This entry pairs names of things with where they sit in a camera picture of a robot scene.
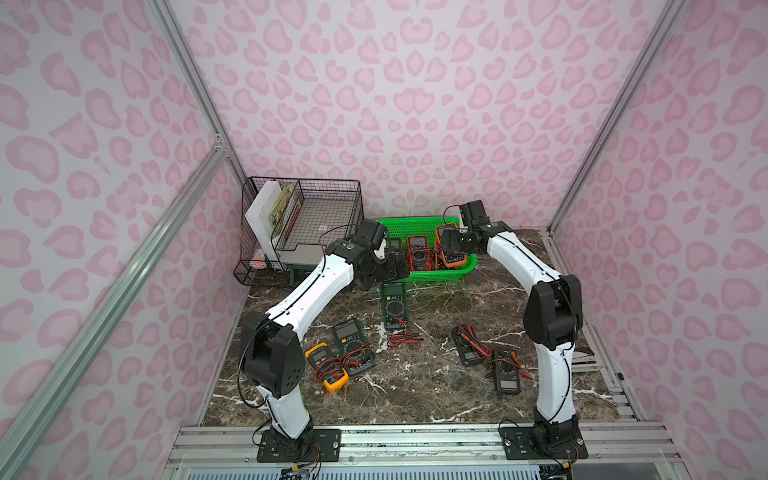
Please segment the orange multimeter with leads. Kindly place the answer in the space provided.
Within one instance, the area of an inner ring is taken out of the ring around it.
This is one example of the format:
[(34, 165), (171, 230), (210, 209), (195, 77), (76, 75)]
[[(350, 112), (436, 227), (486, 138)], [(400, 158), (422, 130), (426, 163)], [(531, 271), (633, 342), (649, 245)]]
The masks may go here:
[(455, 223), (445, 223), (435, 229), (435, 251), (439, 268), (456, 269), (467, 263), (467, 255), (459, 250), (458, 235)]

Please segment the red multimeter small screen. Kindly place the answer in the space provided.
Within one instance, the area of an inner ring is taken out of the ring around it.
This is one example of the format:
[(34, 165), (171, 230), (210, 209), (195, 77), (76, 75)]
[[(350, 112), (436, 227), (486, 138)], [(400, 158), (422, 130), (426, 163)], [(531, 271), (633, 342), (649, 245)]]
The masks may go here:
[(432, 269), (432, 253), (425, 235), (408, 236), (406, 241), (407, 257), (412, 271)]

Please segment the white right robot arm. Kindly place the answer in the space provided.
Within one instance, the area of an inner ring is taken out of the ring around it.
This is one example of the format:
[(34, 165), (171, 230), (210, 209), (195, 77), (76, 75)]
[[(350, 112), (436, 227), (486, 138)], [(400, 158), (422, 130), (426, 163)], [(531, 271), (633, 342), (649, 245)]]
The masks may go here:
[(528, 295), (524, 330), (538, 362), (533, 434), (548, 444), (577, 436), (573, 401), (573, 354), (583, 327), (580, 280), (550, 267), (506, 223), (493, 221), (482, 201), (459, 206), (460, 222), (440, 234), (445, 253), (486, 254), (500, 263)]

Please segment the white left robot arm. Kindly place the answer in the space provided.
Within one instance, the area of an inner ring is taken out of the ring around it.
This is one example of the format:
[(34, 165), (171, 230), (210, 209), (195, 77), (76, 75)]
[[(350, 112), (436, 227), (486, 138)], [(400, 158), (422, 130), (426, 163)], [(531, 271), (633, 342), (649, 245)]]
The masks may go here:
[(322, 249), (322, 259), (281, 302), (242, 323), (238, 370), (266, 401), (276, 435), (298, 442), (311, 433), (300, 391), (306, 361), (301, 341), (330, 301), (356, 284), (369, 289), (410, 275), (403, 252), (386, 249), (388, 229), (365, 219), (356, 232)]

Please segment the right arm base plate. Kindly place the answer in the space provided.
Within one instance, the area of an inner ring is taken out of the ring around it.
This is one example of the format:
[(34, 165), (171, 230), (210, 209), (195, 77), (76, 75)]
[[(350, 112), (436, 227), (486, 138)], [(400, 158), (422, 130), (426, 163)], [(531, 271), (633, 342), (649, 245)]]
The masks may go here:
[(579, 461), (590, 454), (579, 430), (547, 432), (541, 425), (502, 425), (498, 428), (507, 460)]

